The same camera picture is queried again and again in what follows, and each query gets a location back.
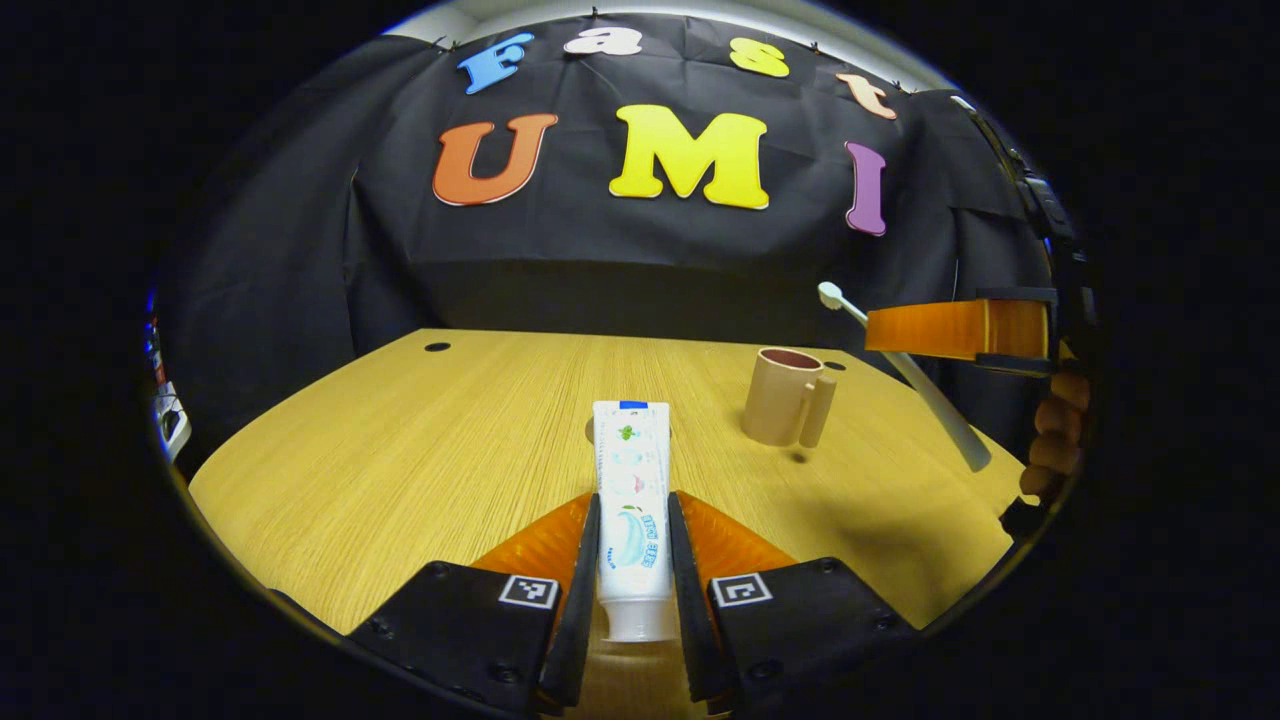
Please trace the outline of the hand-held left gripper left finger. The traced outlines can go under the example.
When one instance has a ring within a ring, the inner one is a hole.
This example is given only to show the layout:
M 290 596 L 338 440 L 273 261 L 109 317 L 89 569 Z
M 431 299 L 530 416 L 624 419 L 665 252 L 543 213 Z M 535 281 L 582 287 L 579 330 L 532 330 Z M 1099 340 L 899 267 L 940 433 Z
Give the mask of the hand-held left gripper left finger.
M 360 623 L 351 644 L 485 715 L 561 715 L 588 659 L 600 500 L 588 493 L 488 562 L 431 561 Z

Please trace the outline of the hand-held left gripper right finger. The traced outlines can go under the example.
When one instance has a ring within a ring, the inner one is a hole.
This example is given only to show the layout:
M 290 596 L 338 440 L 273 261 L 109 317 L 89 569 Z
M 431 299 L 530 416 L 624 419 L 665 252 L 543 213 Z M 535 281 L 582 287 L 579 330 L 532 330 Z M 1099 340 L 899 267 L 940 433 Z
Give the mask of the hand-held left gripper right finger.
M 681 491 L 668 516 L 689 694 L 708 714 L 787 714 L 916 643 L 840 559 L 791 559 Z

